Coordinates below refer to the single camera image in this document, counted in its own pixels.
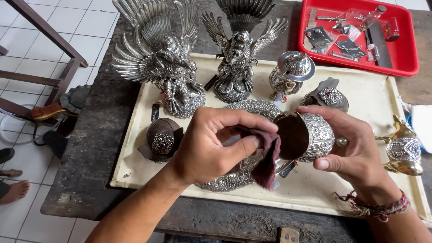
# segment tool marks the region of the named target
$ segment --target friendship bracelet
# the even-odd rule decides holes
[[[349,202],[351,209],[356,212],[355,216],[357,217],[372,215],[378,217],[382,222],[387,222],[389,215],[403,214],[410,209],[410,201],[402,190],[400,190],[402,198],[399,201],[386,205],[366,204],[360,201],[357,196],[353,196],[353,192],[354,191],[350,192],[346,196],[339,196],[336,192],[335,193],[339,200]]]

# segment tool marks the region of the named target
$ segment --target forearm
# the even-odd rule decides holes
[[[399,201],[402,193],[396,183],[388,177],[384,185],[377,188],[355,188],[360,200],[369,204],[385,205]],[[413,209],[403,214],[392,214],[388,222],[368,216],[367,221],[377,243],[429,243],[432,235]]]
[[[86,243],[145,243],[186,188],[187,185],[182,184],[168,163],[142,189],[105,216]]]

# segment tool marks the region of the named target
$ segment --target wooden table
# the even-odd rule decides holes
[[[212,11],[215,16],[222,16],[214,1],[197,2],[202,11]],[[296,49],[300,9],[299,2],[277,1],[277,7],[269,17],[290,19],[289,29],[262,50],[258,59],[277,60],[286,50]],[[421,95],[432,92],[432,86],[427,85],[429,80],[425,78],[431,74],[426,64],[431,60],[428,49],[431,45],[432,22],[429,12],[412,11],[412,15],[421,68],[415,77],[398,79],[399,92],[406,102],[432,105],[431,96]],[[178,19],[172,21],[172,26],[179,33]],[[264,24],[257,26],[252,36],[256,38],[263,28]],[[131,189],[108,186],[140,89],[139,83],[125,81],[110,66],[114,44],[120,42],[124,32],[131,36],[129,23],[121,17],[86,106],[69,140],[55,182],[41,208],[43,214],[100,220],[133,192]],[[194,52],[219,52],[202,24]],[[432,161],[432,157],[423,159]],[[428,198],[431,199],[432,163],[427,162],[423,161],[426,173],[422,178]],[[360,219],[187,197],[177,199],[157,225],[156,231],[236,241],[274,242],[276,229],[280,226],[299,230],[302,243],[373,242],[366,222]]]

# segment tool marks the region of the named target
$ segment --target red plastic tray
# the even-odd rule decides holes
[[[400,38],[394,42],[386,42],[387,48],[390,54],[393,68],[376,66],[375,62],[367,61],[367,57],[361,57],[360,62],[349,61],[342,58],[336,58],[329,56],[331,51],[341,52],[340,49],[333,44],[327,54],[319,54],[312,51],[308,51],[303,47],[304,31],[308,26],[309,15],[312,8],[317,8],[316,16],[331,16],[336,17],[343,12],[348,11],[351,8],[360,10],[373,11],[378,5],[384,5],[387,11],[381,15],[380,20],[386,21],[391,17],[396,17],[396,21],[399,27]],[[306,52],[309,57],[314,60],[327,62],[331,64],[337,64],[345,67],[354,67],[358,69],[370,70],[384,74],[397,75],[403,77],[410,77],[415,75],[419,71],[419,61],[417,57],[416,40],[414,35],[413,20],[410,12],[401,6],[397,6],[389,3],[382,3],[378,1],[370,0],[303,0],[302,15],[299,28],[299,42],[298,46],[300,51]],[[335,21],[328,20],[317,20],[315,19],[317,26],[323,26],[328,32],[331,31],[332,26],[336,25]],[[337,41],[347,39],[346,36],[339,36]],[[366,38],[365,33],[362,33],[355,41],[355,43],[361,45],[361,50],[366,52]]]

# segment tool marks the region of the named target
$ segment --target silver garuda statue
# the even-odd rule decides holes
[[[127,80],[151,82],[166,95],[165,107],[175,117],[189,118],[206,102],[204,89],[196,82],[197,66],[189,60],[197,42],[199,7],[193,0],[175,0],[180,14],[181,37],[171,34],[170,0],[113,0],[133,27],[129,43],[123,34],[120,57],[112,64]]]
[[[252,62],[258,65],[255,55],[262,48],[276,39],[288,26],[288,20],[277,18],[276,22],[267,20],[267,26],[261,36],[253,41],[250,36],[254,27],[275,6],[273,0],[216,0],[226,14],[231,25],[232,38],[228,40],[222,17],[217,21],[213,13],[203,13],[202,20],[210,37],[222,51],[216,58],[222,57],[215,82],[216,93],[224,102],[233,103],[246,99],[252,92]]]

